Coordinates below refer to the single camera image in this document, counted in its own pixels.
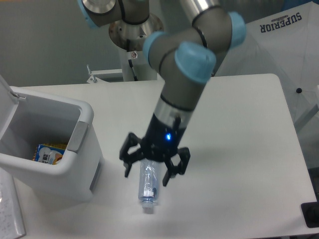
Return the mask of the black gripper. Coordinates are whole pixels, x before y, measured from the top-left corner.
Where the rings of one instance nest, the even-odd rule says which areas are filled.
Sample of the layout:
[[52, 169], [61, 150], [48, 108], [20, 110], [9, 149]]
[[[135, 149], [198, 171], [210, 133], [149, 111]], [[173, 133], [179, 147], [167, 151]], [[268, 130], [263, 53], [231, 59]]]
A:
[[[186, 130], [180, 125], [180, 116], [175, 116], [172, 125], [169, 126], [153, 115], [143, 139], [130, 132], [119, 154], [119, 159], [123, 161], [125, 167], [125, 178], [128, 178], [132, 165], [145, 158], [165, 163], [167, 171], [162, 180], [164, 187], [170, 178], [174, 178], [177, 174], [184, 175], [190, 160], [190, 151], [188, 147], [178, 148]], [[174, 165], [171, 158], [176, 154], [179, 155], [180, 161]]]

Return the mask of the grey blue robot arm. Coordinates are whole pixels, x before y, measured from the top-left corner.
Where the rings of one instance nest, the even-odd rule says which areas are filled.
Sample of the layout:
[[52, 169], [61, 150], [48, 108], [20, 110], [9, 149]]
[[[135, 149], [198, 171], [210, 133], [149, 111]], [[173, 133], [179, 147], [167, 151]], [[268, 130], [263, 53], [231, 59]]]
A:
[[216, 54], [242, 44], [246, 24], [237, 12], [226, 12], [217, 0], [184, 0], [191, 27], [176, 34], [146, 34], [146, 61], [164, 79], [154, 114], [143, 138], [129, 133], [119, 158], [129, 174], [132, 165], [148, 159], [167, 167], [162, 184], [184, 174], [189, 149], [178, 145], [216, 64]]

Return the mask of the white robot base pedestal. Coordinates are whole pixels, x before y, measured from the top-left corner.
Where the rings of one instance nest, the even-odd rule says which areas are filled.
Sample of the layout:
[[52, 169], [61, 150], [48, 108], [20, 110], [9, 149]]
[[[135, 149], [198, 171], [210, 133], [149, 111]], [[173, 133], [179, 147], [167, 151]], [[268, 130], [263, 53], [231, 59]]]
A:
[[109, 37], [118, 48], [124, 81], [157, 79], [157, 72], [150, 67], [143, 54], [143, 44], [148, 36], [160, 30], [163, 30], [163, 23], [152, 13], [139, 25], [123, 20], [110, 24]]

